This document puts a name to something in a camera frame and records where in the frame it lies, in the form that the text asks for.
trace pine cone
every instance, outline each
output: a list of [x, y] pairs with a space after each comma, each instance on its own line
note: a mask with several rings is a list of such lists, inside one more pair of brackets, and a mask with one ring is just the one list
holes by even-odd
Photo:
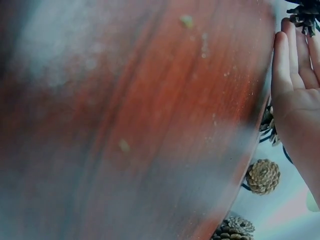
[[273, 147], [277, 146], [281, 142], [276, 130], [274, 110], [271, 105], [267, 106], [263, 113], [259, 131], [262, 132], [261, 136], [264, 136], [271, 131], [269, 140]]
[[252, 236], [249, 236], [243, 232], [238, 231], [235, 228], [231, 228], [222, 224], [211, 237], [211, 240], [254, 240]]
[[275, 190], [280, 181], [279, 166], [269, 159], [260, 159], [249, 166], [246, 181], [253, 193], [265, 195]]
[[248, 220], [240, 216], [232, 216], [224, 221], [230, 228], [236, 229], [241, 233], [253, 233], [256, 229], [255, 226]]
[[319, 0], [285, 0], [290, 3], [299, 4], [294, 9], [286, 12], [291, 14], [290, 21], [299, 28], [302, 27], [304, 35], [310, 37], [316, 35], [316, 29], [320, 31], [317, 21], [320, 21], [320, 1]]

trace finger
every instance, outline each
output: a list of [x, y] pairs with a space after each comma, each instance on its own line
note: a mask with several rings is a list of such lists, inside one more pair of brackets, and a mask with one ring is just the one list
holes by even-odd
[[320, 39], [319, 38], [320, 36], [318, 32], [316, 32], [315, 36], [313, 37], [307, 36], [311, 62], [312, 62], [315, 75], [318, 79], [318, 83], [320, 83]]
[[290, 77], [289, 56], [288, 37], [284, 32], [278, 32], [275, 35], [272, 61], [271, 98], [273, 101], [294, 90]]
[[289, 18], [284, 18], [281, 22], [281, 30], [287, 35], [289, 42], [290, 76], [293, 89], [305, 89], [305, 84], [299, 75], [296, 27]]
[[306, 36], [301, 33], [300, 29], [296, 29], [296, 49], [298, 53], [299, 75], [306, 89], [319, 88], [319, 83], [315, 72], [311, 67], [309, 49]]

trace hand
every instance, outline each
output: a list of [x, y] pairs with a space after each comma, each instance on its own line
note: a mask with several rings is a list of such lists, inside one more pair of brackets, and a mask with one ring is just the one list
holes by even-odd
[[280, 140], [309, 188], [319, 188], [320, 37], [305, 37], [287, 18], [274, 41], [271, 101]]

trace wooden surface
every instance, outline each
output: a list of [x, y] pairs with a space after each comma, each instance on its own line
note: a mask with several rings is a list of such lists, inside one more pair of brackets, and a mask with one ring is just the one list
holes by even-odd
[[274, 31], [267, 0], [0, 0], [1, 239], [208, 240]]

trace dark pine cone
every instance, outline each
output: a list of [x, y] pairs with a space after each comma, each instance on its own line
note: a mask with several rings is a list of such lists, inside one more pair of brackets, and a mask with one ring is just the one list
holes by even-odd
[[269, 141], [272, 143], [273, 147], [277, 146], [281, 142], [276, 130], [274, 110], [271, 105], [265, 108], [259, 131], [261, 132], [261, 137], [271, 132]]
[[214, 232], [210, 240], [254, 240], [254, 238], [238, 229], [222, 224]]
[[291, 14], [290, 21], [297, 28], [302, 27], [304, 35], [309, 34], [310, 37], [316, 35], [315, 28], [320, 31], [320, 27], [316, 20], [320, 21], [320, 0], [285, 0], [286, 2], [299, 4], [294, 9], [286, 12]]

